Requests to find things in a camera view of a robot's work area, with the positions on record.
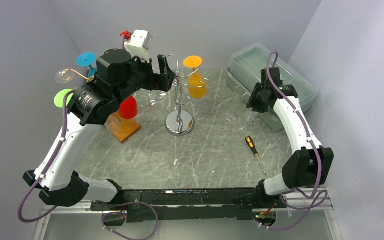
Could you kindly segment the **clear wine glass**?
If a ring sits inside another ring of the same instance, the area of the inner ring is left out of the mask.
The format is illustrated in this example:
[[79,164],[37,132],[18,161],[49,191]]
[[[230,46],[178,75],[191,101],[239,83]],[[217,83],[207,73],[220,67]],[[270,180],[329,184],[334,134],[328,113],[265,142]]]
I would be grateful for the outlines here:
[[166,112],[167,93],[160,90],[152,90],[148,93],[149,111],[155,117],[161,117]]
[[245,133],[249,128],[253,128],[255,125],[258,125],[260,119],[261,118],[258,112],[247,111],[239,124],[239,131],[241,133]]
[[235,122],[239,119],[239,108],[243,103],[243,96],[247,95],[247,90],[242,85],[237,85],[234,89],[234,97],[229,104],[229,110],[226,113],[226,119]]

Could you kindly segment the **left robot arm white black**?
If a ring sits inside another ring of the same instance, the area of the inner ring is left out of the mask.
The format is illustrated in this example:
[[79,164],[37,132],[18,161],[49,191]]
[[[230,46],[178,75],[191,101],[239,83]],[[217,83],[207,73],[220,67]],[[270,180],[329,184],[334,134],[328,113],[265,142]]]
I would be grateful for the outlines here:
[[159,72],[151,60],[141,59],[125,49],[110,49],[96,60],[91,82],[77,88],[63,109],[63,124],[43,163],[24,173],[32,189],[39,189],[44,204],[71,207],[80,201],[100,201],[119,209],[124,190],[113,180],[96,180],[76,172],[77,162],[91,140],[121,103],[135,92],[168,92],[176,77],[167,57],[157,57]]

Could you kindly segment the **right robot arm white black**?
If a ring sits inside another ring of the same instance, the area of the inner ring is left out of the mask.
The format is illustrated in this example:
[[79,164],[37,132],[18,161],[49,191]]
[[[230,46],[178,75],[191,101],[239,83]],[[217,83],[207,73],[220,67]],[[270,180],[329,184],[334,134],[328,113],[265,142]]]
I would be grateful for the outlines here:
[[311,130],[296,89],[283,83],[278,67],[261,70],[261,82],[255,85],[246,107],[257,113],[274,111],[292,150],[281,173],[262,182],[264,189],[255,194],[256,203],[267,208],[275,201],[275,195],[301,187],[317,191],[327,180],[334,153],[330,147],[324,147]]

